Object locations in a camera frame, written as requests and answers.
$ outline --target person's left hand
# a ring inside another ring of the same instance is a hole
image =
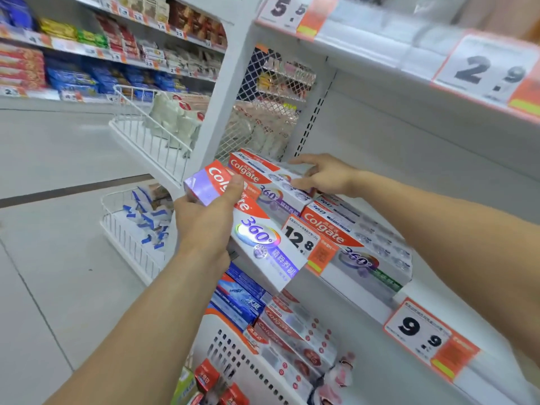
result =
[[[226,251],[233,225],[233,207],[240,200],[244,180],[234,175],[225,192],[207,207],[183,196],[174,202],[180,238],[179,253],[213,266],[221,275],[231,263]]]

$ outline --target person's right hand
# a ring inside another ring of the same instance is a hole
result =
[[[294,157],[289,161],[293,165],[310,163],[314,165],[306,172],[305,177],[293,179],[291,185],[301,190],[309,191],[312,187],[325,193],[344,194],[355,197],[355,176],[358,169],[341,162],[328,153],[320,155],[305,154]]]

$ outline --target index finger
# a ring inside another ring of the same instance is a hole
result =
[[[313,153],[306,153],[306,154],[302,154],[300,156],[294,157],[293,159],[290,159],[288,163],[292,165],[299,165],[300,163],[309,163],[310,165],[317,165],[318,160],[319,160],[319,155],[315,155]]]

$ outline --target forearm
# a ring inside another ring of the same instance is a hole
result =
[[[502,211],[356,172],[364,198],[456,294],[540,363],[540,229]]]
[[[218,278],[177,254],[45,405],[169,404]]]

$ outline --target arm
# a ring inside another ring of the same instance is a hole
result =
[[[183,235],[179,252],[45,405],[171,402],[206,306],[230,263],[225,248],[243,188],[237,176],[206,208],[185,197],[174,203]]]
[[[327,155],[292,185],[362,197],[442,281],[540,365],[540,227],[460,199],[357,170]]]

